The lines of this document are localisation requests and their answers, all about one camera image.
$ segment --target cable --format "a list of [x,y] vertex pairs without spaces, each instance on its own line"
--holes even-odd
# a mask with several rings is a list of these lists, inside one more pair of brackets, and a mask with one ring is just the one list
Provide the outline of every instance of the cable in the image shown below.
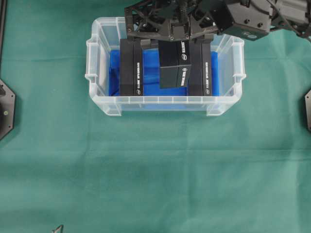
[[187,0],[180,0],[179,11],[180,11],[180,23],[182,24],[185,24],[188,20],[187,8],[188,8]]
[[270,3],[270,5],[272,6],[273,9],[275,9],[275,11],[277,12],[277,14],[281,17],[281,19],[286,23],[286,25],[292,30],[294,31],[299,37],[301,37],[303,34],[301,32],[299,32],[296,28],[294,28],[289,21],[282,15],[282,13],[280,12],[280,10],[277,8],[277,6],[271,2],[271,0],[267,0],[268,3]]
[[256,10],[258,10],[259,12],[262,12],[265,15],[270,15],[270,12],[263,10],[262,8],[260,8],[255,1],[251,1],[250,4],[256,8]]

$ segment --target metal bracket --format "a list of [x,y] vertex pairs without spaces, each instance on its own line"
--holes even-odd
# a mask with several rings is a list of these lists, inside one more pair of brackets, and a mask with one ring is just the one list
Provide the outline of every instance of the metal bracket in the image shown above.
[[5,92],[0,96],[0,140],[14,128],[15,94],[0,80],[0,89]]
[[306,94],[305,100],[306,100],[308,130],[311,132],[311,90],[308,92],[308,94]]

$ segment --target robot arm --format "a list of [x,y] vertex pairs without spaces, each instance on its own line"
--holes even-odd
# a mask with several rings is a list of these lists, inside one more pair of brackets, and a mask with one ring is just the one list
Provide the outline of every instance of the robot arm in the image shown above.
[[311,0],[143,0],[125,9],[127,34],[162,41],[210,33],[257,40],[280,29],[311,41]]

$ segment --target clear plastic bin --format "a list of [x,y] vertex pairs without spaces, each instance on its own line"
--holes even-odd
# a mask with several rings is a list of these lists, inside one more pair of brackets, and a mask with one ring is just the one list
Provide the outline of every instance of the clear plastic bin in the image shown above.
[[219,116],[242,96],[244,41],[240,38],[216,36],[211,50],[218,52],[218,97],[144,96],[110,97],[109,62],[111,50],[120,49],[120,38],[126,38],[123,17],[102,17],[92,25],[92,37],[86,42],[86,79],[89,95],[109,116],[121,116],[122,111],[204,111],[207,116]]

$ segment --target green cloth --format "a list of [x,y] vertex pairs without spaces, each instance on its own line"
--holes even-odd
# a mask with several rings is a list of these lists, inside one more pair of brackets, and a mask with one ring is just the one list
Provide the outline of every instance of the green cloth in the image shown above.
[[108,117],[88,96],[86,40],[134,2],[8,0],[1,78],[17,105],[0,232],[311,232],[311,44],[246,42],[244,93],[223,116]]

